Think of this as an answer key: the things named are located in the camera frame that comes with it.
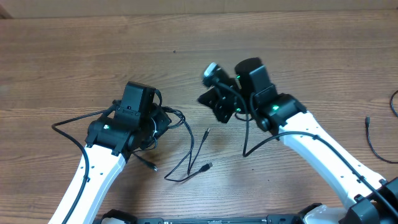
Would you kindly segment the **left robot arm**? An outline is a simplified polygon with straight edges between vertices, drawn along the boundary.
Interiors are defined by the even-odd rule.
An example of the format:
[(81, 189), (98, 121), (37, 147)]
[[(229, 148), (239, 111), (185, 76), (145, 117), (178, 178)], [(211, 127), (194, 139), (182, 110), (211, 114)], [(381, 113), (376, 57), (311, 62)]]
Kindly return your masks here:
[(137, 149), (154, 149), (170, 118), (155, 103), (158, 89), (128, 82), (121, 100), (90, 123), (76, 173), (51, 223), (92, 223), (110, 186)]

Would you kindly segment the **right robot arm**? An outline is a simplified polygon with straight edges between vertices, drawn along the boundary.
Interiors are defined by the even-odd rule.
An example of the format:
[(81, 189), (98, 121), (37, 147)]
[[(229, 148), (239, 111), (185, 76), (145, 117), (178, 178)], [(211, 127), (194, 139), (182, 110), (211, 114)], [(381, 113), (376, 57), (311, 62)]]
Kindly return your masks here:
[(397, 179), (386, 180), (353, 157), (290, 94), (278, 93), (261, 59), (239, 62), (231, 78), (217, 63), (203, 72), (208, 91), (198, 102), (227, 123), (235, 113), (271, 136), (243, 157), (276, 139), (304, 158), (325, 180), (342, 203), (330, 208), (314, 203), (294, 215), (268, 215), (266, 223), (397, 223)]

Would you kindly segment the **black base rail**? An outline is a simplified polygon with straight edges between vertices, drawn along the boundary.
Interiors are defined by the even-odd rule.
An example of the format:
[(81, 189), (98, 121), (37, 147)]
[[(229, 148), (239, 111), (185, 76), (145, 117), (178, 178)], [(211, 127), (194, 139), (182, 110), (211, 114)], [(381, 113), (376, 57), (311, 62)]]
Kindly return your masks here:
[(268, 224), (268, 223), (304, 223), (304, 216), (312, 209), (322, 205), (313, 203), (296, 214), (271, 214), (264, 217), (235, 217), (235, 218), (137, 218), (120, 210), (112, 209), (101, 218), (93, 221), (100, 223), (132, 223), (132, 224)]

